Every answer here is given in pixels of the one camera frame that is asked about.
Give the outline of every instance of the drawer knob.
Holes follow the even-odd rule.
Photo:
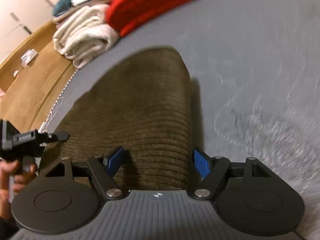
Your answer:
[[[18,74],[19,74],[19,70],[16,70],[16,71],[13,73],[13,77],[16,78]]]

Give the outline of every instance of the ribbed gray surface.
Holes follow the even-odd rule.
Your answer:
[[[109,201],[88,225],[62,235],[37,235],[21,229],[14,240],[299,240],[295,233],[260,237],[225,224],[208,201],[191,199],[186,191],[132,191]]]

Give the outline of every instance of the black clamp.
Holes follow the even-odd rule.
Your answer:
[[[57,160],[14,198],[16,222],[44,234],[60,234],[86,224],[103,203],[125,196],[112,179],[124,155],[124,148],[117,147],[87,162],[72,163],[69,157]],[[88,177],[92,188],[75,182],[74,177]]]
[[[0,158],[6,161],[22,160],[24,156],[41,157],[42,143],[66,141],[65,131],[48,134],[37,129],[20,133],[9,121],[0,119]]]
[[[301,196],[254,157],[232,163],[195,148],[193,163],[203,181],[190,190],[210,200],[230,226],[252,235],[273,236],[294,230],[304,214]]]

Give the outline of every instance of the finger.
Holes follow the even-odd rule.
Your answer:
[[[14,162],[6,162],[6,161],[0,162],[0,169],[2,169],[4,172],[9,174],[14,174],[18,168],[19,168],[18,160],[15,160]]]
[[[9,191],[5,189],[0,189],[0,202],[6,203],[9,201]]]
[[[31,172],[32,174],[34,174],[34,173],[36,173],[37,170],[38,170],[37,164],[36,164],[36,163],[32,163],[32,164],[30,165],[30,172]]]
[[[9,175],[11,172],[15,172],[19,167],[18,161],[7,163],[0,161],[0,188],[8,190],[9,188]]]
[[[17,183],[15,183],[15,184],[13,184],[13,185],[11,186],[11,189],[12,189],[15,193],[18,193],[19,191],[23,190],[25,187],[26,187],[26,185],[24,185],[24,184],[17,184]]]
[[[31,182],[35,178],[36,178],[35,173],[25,171],[22,174],[15,175],[14,182],[17,184],[28,184],[29,182]]]
[[[1,203],[0,217],[3,220],[7,220],[7,221],[9,221],[12,218],[11,206],[8,200],[6,201],[3,200],[3,202]]]

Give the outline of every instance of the small white object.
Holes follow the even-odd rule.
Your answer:
[[[21,65],[26,67],[28,63],[38,54],[35,49],[28,49],[25,54],[21,57]]]
[[[157,193],[153,194],[153,196],[155,196],[156,198],[160,198],[160,197],[164,196],[164,194],[157,192]]]
[[[46,122],[43,122],[43,123],[41,124],[41,126],[40,126],[40,128],[39,128],[39,130],[38,130],[39,133],[42,133],[42,132],[43,132],[43,129],[44,129],[45,125],[46,125]]]
[[[13,77],[16,78],[18,74],[19,74],[19,71],[16,70],[16,71],[13,73]]]

